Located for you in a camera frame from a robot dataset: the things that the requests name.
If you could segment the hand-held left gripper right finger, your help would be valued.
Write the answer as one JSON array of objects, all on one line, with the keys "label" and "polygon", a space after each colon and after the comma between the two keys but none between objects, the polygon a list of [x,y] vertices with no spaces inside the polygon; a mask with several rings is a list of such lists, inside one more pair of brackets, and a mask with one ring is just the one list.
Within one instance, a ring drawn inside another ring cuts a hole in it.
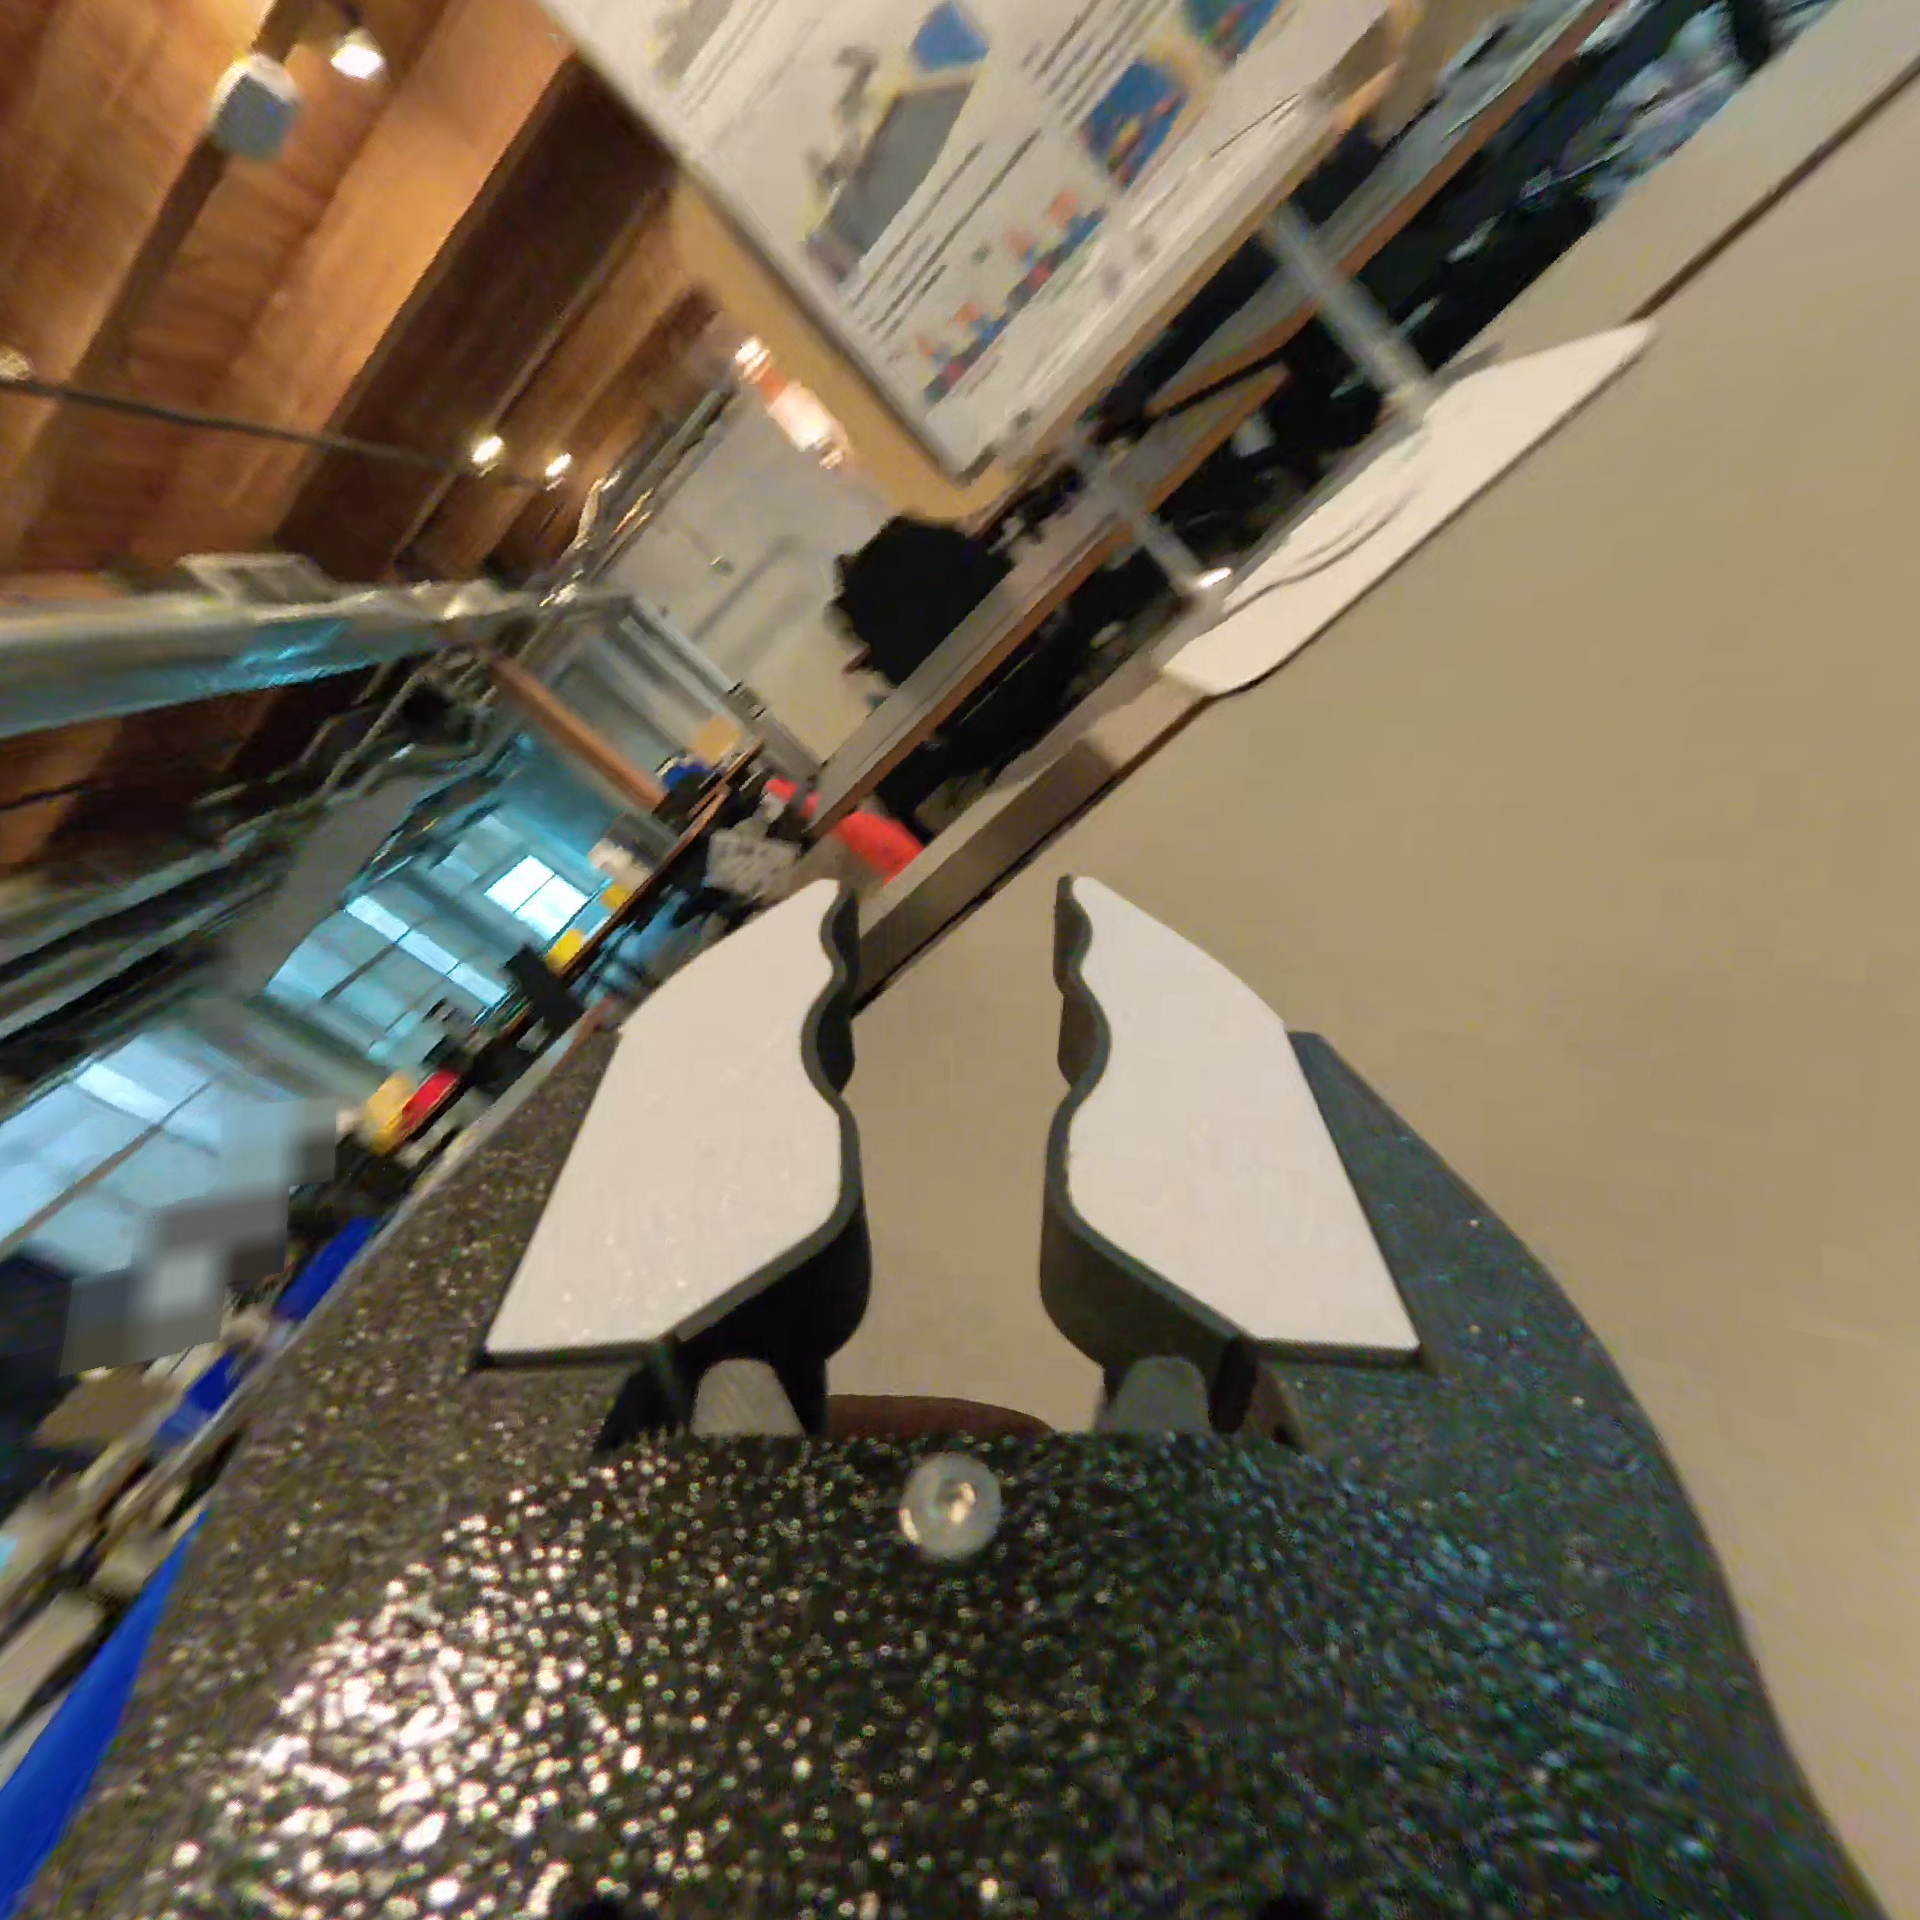
[{"label": "hand-held left gripper right finger", "polygon": [[1228,1435],[1270,1362],[1421,1364],[1286,1022],[1106,882],[1057,882],[1053,941],[1066,1091],[1038,1282],[1102,1372],[1102,1424],[1158,1391]]}]

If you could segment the white ceiling sensor box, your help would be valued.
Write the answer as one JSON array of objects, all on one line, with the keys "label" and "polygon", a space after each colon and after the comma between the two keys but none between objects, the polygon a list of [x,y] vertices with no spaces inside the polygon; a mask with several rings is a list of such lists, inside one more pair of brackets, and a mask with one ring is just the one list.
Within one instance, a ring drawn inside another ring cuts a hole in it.
[{"label": "white ceiling sensor box", "polygon": [[282,59],[247,53],[219,78],[206,144],[247,163],[273,163],[302,118],[302,86]]}]

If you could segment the white board stand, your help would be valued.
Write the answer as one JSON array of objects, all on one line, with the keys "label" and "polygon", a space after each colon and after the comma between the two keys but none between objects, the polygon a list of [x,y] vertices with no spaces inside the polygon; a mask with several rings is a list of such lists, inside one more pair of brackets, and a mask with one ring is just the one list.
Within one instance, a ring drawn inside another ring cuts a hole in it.
[{"label": "white board stand", "polygon": [[1613,385],[1657,334],[1648,319],[1622,322],[1434,378],[1297,210],[1279,207],[1263,241],[1380,394],[1386,421],[1244,564],[1211,569],[1119,479],[1118,461],[1084,432],[1069,438],[1091,499],[1181,600],[1171,626],[1118,673],[1118,698],[1166,683],[1218,701],[1266,680]]}]

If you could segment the instruction poster board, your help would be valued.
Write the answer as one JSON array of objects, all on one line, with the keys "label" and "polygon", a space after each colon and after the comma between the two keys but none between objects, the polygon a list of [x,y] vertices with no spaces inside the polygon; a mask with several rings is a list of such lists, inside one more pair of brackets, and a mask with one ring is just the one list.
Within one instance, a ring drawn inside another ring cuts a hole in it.
[{"label": "instruction poster board", "polygon": [[1393,86],[1417,3],[543,3],[714,305],[965,521]]}]

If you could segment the silver ventilation duct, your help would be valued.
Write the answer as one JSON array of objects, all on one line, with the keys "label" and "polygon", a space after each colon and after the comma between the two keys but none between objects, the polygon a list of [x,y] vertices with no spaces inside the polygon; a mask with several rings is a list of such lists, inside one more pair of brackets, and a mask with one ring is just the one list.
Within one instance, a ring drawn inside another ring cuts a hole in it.
[{"label": "silver ventilation duct", "polygon": [[611,617],[613,586],[339,586],[297,560],[206,560],[180,587],[5,600],[5,737],[479,649]]}]

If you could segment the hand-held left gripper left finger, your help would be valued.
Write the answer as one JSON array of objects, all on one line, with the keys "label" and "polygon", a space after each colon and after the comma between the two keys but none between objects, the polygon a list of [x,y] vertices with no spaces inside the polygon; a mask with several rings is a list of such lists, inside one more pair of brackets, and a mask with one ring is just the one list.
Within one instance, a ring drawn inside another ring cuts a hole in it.
[{"label": "hand-held left gripper left finger", "polygon": [[488,1372],[622,1364],[640,1418],[707,1381],[782,1387],[830,1430],[830,1362],[872,1298],[855,1117],[858,907],[807,882],[688,959],[618,1032],[479,1347]]}]

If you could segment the orange traffic cone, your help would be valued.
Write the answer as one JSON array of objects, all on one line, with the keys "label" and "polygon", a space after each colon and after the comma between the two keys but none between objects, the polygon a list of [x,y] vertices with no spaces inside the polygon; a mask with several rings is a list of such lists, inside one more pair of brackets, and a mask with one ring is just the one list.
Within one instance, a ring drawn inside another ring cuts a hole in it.
[{"label": "orange traffic cone", "polygon": [[923,851],[923,838],[899,821],[874,809],[851,809],[844,816],[830,838],[851,857],[858,872],[874,886],[905,875]]}]

